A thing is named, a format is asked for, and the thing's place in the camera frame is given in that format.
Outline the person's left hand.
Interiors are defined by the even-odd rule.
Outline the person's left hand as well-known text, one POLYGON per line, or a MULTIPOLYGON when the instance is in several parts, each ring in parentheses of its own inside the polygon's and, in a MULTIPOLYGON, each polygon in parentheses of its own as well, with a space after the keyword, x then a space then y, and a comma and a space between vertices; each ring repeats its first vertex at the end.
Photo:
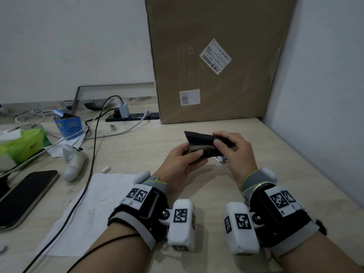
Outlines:
POLYGON ((206 165, 207 158, 198 160, 184 160, 183 152, 188 150, 188 142, 185 142, 170 151, 159 169, 153 174, 158 180, 167 183, 167 192, 177 191, 187 177, 195 170, 206 165))

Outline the person's right hand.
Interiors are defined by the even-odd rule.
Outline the person's right hand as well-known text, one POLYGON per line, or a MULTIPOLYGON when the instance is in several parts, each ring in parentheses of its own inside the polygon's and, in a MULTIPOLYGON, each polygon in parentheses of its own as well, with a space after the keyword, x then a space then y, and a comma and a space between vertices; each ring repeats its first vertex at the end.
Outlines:
POLYGON ((223 154, 227 158, 228 168, 238 187, 241 187, 245 179, 258 170, 251 144, 240 133, 217 131, 214 136, 227 138, 235 144, 235 150, 229 149, 229 154, 223 154))

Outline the black handheld device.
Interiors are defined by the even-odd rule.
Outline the black handheld device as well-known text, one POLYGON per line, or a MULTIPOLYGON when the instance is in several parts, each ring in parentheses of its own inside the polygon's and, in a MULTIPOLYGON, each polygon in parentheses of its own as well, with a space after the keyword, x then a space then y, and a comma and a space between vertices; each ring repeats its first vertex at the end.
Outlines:
POLYGON ((214 140, 218 139, 227 145, 229 148, 235 148, 235 144, 227 138, 196 133, 191 131, 184 131, 187 141, 189 143, 188 150, 183 152, 183 155, 203 150, 202 158, 211 158, 215 156, 222 156, 222 153, 215 147, 214 140))

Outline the person's right forearm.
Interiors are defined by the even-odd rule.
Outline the person's right forearm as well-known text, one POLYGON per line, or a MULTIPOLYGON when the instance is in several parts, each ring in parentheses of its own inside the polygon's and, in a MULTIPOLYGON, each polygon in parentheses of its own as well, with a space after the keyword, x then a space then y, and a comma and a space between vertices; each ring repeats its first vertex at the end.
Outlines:
POLYGON ((321 232, 279 260, 286 273, 364 273, 361 266, 321 232))

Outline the person's left forearm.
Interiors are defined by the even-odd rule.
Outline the person's left forearm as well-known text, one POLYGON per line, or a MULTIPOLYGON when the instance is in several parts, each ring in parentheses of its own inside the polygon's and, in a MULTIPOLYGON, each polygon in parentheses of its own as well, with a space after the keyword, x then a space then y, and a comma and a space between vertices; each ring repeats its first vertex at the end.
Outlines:
POLYGON ((112 223, 67 273, 142 273, 149 253, 136 230, 112 223))

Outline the small white barcode label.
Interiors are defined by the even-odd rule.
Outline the small white barcode label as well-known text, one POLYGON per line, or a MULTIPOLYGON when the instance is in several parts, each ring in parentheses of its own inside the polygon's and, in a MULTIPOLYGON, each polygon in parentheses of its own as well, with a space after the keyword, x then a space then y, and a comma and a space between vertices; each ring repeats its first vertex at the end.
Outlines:
POLYGON ((180 91, 180 105, 189 106, 201 103, 200 89, 180 91))

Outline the black power strip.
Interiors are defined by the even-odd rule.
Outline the black power strip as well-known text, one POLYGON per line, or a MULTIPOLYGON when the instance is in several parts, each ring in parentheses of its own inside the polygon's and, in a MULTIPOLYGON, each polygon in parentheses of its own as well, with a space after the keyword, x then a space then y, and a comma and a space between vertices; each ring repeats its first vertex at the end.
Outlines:
MULTIPOLYGON (((114 112, 112 115, 105 119, 105 122, 127 122, 127 121, 139 121, 143 118, 143 113, 130 114, 129 117, 123 118, 119 112, 114 112)), ((147 113, 144 120, 159 120, 160 115, 158 112, 147 113)))

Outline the large brown cardboard box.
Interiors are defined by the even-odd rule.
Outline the large brown cardboard box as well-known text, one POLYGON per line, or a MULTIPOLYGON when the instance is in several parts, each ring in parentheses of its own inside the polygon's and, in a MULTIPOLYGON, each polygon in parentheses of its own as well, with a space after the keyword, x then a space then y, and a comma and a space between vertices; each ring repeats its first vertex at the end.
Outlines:
POLYGON ((296 0, 144 0, 162 124, 265 115, 296 0))

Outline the large white shipping label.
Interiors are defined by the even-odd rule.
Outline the large white shipping label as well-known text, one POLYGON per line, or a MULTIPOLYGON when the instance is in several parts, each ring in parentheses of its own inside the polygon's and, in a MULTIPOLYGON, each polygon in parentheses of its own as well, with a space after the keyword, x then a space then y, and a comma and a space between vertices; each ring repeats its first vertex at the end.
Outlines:
POLYGON ((199 57, 216 75, 219 75, 232 60, 214 38, 200 53, 199 57))

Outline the white paper sheet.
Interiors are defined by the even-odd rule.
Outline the white paper sheet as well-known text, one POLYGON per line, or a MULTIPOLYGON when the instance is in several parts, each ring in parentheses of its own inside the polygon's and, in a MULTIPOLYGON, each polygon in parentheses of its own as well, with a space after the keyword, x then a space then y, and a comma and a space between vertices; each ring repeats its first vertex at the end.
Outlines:
POLYGON ((44 255, 81 257, 107 228, 107 221, 133 188, 135 174, 95 173, 62 233, 44 255))

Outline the white handheld controller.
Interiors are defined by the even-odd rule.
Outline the white handheld controller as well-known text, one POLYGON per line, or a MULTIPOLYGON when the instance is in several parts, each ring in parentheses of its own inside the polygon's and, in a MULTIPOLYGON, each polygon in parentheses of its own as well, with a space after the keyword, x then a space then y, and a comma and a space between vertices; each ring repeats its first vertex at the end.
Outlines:
POLYGON ((83 148, 76 148, 69 145, 63 145, 62 152, 65 161, 67 162, 67 166, 63 174, 63 179, 66 182, 71 182, 77 178, 83 165, 88 159, 88 156, 84 153, 83 148))

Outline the small blue carton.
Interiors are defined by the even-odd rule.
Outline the small blue carton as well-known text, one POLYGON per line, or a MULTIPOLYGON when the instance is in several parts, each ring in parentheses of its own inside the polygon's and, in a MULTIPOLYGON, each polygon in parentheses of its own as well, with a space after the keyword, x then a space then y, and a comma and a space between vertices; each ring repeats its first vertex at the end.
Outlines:
POLYGON ((84 134, 81 119, 78 116, 63 112, 58 109, 53 110, 54 122, 62 137, 66 140, 75 139, 84 134))

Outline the green tissue pack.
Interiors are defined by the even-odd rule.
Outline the green tissue pack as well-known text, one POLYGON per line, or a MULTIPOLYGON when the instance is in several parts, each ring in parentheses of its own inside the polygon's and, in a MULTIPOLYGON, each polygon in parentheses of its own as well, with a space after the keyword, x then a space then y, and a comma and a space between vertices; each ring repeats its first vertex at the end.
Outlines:
POLYGON ((22 164, 50 145, 45 131, 40 128, 0 132, 0 173, 22 164))

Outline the black smartphone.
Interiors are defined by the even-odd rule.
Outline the black smartphone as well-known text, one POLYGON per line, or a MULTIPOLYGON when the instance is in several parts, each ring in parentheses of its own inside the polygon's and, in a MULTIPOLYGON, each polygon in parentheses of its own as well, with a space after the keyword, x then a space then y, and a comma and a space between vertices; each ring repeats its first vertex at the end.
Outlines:
POLYGON ((0 232, 17 228, 58 179, 57 170, 28 174, 0 200, 0 232))

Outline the grey metal stand frame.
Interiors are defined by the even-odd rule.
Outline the grey metal stand frame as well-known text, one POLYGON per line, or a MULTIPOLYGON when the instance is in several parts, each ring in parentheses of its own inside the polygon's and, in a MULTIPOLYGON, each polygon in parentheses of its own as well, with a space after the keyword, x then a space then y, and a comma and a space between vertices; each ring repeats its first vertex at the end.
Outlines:
POLYGON ((124 98, 133 97, 156 97, 157 90, 155 82, 110 84, 110 85, 84 85, 76 89, 75 97, 71 100, 62 101, 62 107, 75 114, 78 106, 87 102, 96 102, 106 99, 112 95, 124 98))

